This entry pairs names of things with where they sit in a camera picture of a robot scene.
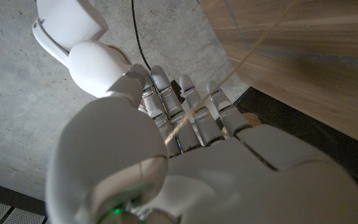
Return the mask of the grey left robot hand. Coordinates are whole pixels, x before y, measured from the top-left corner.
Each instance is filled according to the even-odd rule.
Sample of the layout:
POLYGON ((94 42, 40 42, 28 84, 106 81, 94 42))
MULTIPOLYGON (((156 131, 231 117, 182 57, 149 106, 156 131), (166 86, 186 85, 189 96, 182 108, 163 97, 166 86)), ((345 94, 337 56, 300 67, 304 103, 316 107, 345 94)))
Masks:
POLYGON ((328 155, 267 125, 169 157, 138 110, 146 69, 63 129, 46 180, 52 223, 358 223, 358 184, 328 155))

